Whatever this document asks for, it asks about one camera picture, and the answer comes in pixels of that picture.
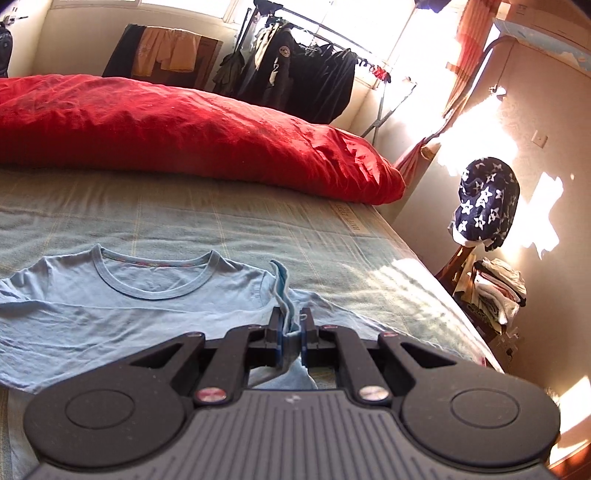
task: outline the light switch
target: light switch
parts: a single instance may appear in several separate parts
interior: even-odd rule
[[[536,130],[534,136],[531,137],[531,141],[535,143],[538,147],[544,148],[546,142],[548,141],[548,135],[543,134],[539,130]]]

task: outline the star pattern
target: star pattern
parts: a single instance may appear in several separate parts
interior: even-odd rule
[[[484,218],[482,218],[482,214],[480,214],[479,217],[474,218],[474,227],[479,228],[480,230],[484,227]]]
[[[461,177],[460,206],[453,220],[456,235],[460,232],[466,240],[485,242],[486,251],[500,247],[519,198],[515,173],[498,158],[487,157],[470,163]]]
[[[498,218],[501,218],[499,215],[499,207],[491,209],[491,214],[488,216],[488,223],[492,223]]]
[[[478,195],[480,193],[480,191],[482,190],[482,187],[484,186],[484,182],[483,181],[478,181],[476,180],[474,182],[474,192],[476,195]]]
[[[476,201],[476,206],[486,207],[489,197],[492,197],[492,193],[489,192],[488,187],[486,187],[484,190],[481,191],[480,197],[478,197],[478,200]]]
[[[466,203],[460,202],[460,207],[462,207],[462,213],[470,215],[470,211],[474,208],[474,205],[470,204],[470,200],[466,200]]]

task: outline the dark clothing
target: dark clothing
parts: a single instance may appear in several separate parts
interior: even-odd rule
[[[228,96],[234,90],[234,86],[240,77],[240,72],[244,68],[244,57],[239,51],[226,55],[219,67],[219,70],[213,77],[213,93]]]
[[[351,99],[357,55],[350,50],[334,53],[331,44],[303,47],[291,35],[292,25],[274,22],[259,34],[235,98],[314,124],[331,123]]]
[[[135,52],[145,29],[144,25],[135,24],[129,24],[125,27],[123,35],[121,35],[119,43],[113,50],[109,63],[105,67],[103,77],[131,78]]]
[[[334,52],[331,44],[315,48],[296,47],[291,56],[290,77],[293,87],[285,106],[286,113],[304,120],[312,117],[316,82],[324,63]]]
[[[438,14],[451,0],[414,0],[417,8],[433,10]]]
[[[12,34],[0,22],[0,78],[8,78],[8,63],[12,56]]]
[[[492,240],[488,252],[501,247],[517,211],[519,183],[509,165],[494,157],[470,163],[458,190],[460,206],[454,226],[467,240]]]
[[[282,27],[270,38],[257,69],[255,54],[242,72],[236,98],[277,110],[285,107],[291,91],[290,61],[296,48],[290,29]]]
[[[343,113],[351,100],[356,65],[357,55],[349,49],[330,56],[320,72],[316,98],[306,120],[312,124],[329,124]]]

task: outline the sunlight patch on wall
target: sunlight patch on wall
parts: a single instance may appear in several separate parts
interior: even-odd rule
[[[591,383],[586,375],[560,396],[560,441],[550,452],[550,463],[585,445],[591,420]]]
[[[500,87],[478,105],[457,119],[441,137],[441,150],[437,156],[440,165],[447,167],[452,177],[461,175],[473,160],[482,157],[500,158],[511,165],[518,148],[510,135],[505,133],[497,118],[497,110],[506,93]]]
[[[523,196],[519,197],[513,226],[502,247],[507,260],[515,261],[519,249],[535,245],[538,256],[542,252],[551,252],[560,242],[556,231],[550,223],[550,210],[562,196],[564,187],[559,177],[552,179],[546,172],[540,177],[531,200],[528,203]]]

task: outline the clothes drying rack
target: clothes drying rack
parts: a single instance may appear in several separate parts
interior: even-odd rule
[[[299,14],[298,12],[294,12],[293,10],[290,10],[288,8],[285,8],[283,5],[276,4],[276,3],[273,3],[273,2],[269,2],[267,0],[255,0],[254,1],[254,4],[255,4],[255,9],[252,12],[252,15],[250,17],[250,20],[248,21],[248,24],[246,25],[246,28],[241,29],[241,32],[244,32],[244,35],[242,35],[242,38],[240,38],[236,50],[240,50],[242,48],[242,45],[243,45],[244,40],[246,38],[246,32],[248,32],[248,30],[250,29],[252,23],[255,21],[255,18],[256,18],[256,16],[258,14],[261,14],[263,17],[266,17],[266,16],[269,16],[269,15],[274,15],[279,10],[283,10],[284,12],[289,13],[291,15],[294,15],[295,17],[301,18],[302,20],[305,20],[305,21],[307,21],[309,23],[312,23],[314,25],[317,25],[322,30],[325,30],[327,32],[330,32],[333,35],[337,35],[338,37],[342,38],[346,42],[350,43],[351,45],[354,45],[355,47],[357,47],[360,50],[362,50],[364,53],[368,54],[369,57],[373,57],[376,60],[378,59],[378,56],[375,53],[371,52],[370,50],[368,50],[364,46],[360,45],[359,43],[351,40],[350,38],[345,37],[344,35],[340,34],[339,32],[337,32],[336,30],[333,30],[330,27],[327,27],[326,25],[322,24],[321,22],[318,22],[316,20],[312,20],[311,18],[308,18],[305,15]],[[295,25],[295,24],[292,24],[292,25],[294,25],[296,28],[299,28],[301,30],[304,30],[304,31],[308,32],[310,35],[312,35],[313,37],[318,38],[319,40],[322,40],[322,41],[325,41],[327,43],[330,43],[330,44],[334,45],[335,47],[340,48],[341,50],[345,50],[345,47],[336,44],[332,40],[329,40],[328,38],[320,35],[319,33],[311,32],[310,30],[307,30],[307,29],[305,29],[305,28],[303,28],[303,27],[301,27],[299,25]],[[370,63],[366,58],[363,58],[363,57],[361,57],[359,55],[357,55],[357,57],[362,62],[362,64],[364,66],[369,66],[369,67],[375,67],[376,66],[373,63]]]

